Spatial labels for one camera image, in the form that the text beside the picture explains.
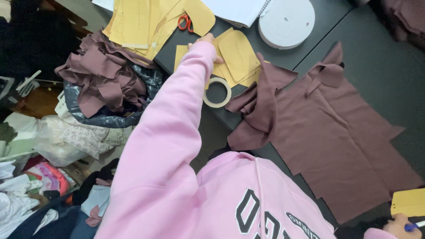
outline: tape roll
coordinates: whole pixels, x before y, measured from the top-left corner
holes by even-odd
[[[227,96],[224,99],[224,101],[221,102],[221,103],[218,103],[218,104],[210,102],[207,98],[207,91],[204,91],[204,97],[202,99],[204,100],[204,102],[207,106],[213,107],[213,108],[220,108],[220,107],[225,106],[230,101],[230,98],[232,97],[232,89],[230,88],[229,83],[227,83],[227,81],[222,79],[222,78],[219,78],[219,77],[211,78],[210,79],[210,85],[214,82],[220,82],[221,84],[223,84],[226,87]]]
[[[277,0],[258,21],[263,41],[277,49],[300,45],[315,24],[315,10],[309,0]]]

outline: pen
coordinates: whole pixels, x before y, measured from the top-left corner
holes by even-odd
[[[411,232],[415,228],[420,228],[420,227],[423,227],[423,226],[425,226],[425,221],[417,222],[417,223],[412,223],[412,224],[406,224],[404,226],[404,230],[407,231],[407,232]]]

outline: scissors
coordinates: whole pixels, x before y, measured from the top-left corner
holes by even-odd
[[[186,25],[184,27],[180,26],[180,20],[182,18],[184,18],[186,20]],[[192,25],[192,20],[189,18],[189,15],[187,15],[187,14],[178,18],[177,25],[178,25],[178,28],[180,28],[180,30],[187,29],[190,33],[193,32],[193,30],[190,29],[190,26]]]

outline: spiral notebook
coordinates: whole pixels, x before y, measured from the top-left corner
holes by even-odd
[[[215,16],[223,18],[236,27],[250,27],[265,14],[274,0],[201,0]]]

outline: person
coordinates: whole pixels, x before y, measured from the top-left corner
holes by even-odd
[[[212,34],[189,44],[122,153],[96,239],[332,239],[318,206],[273,162],[226,152],[196,175],[204,87],[217,56]],[[420,239],[398,214],[365,239]]]

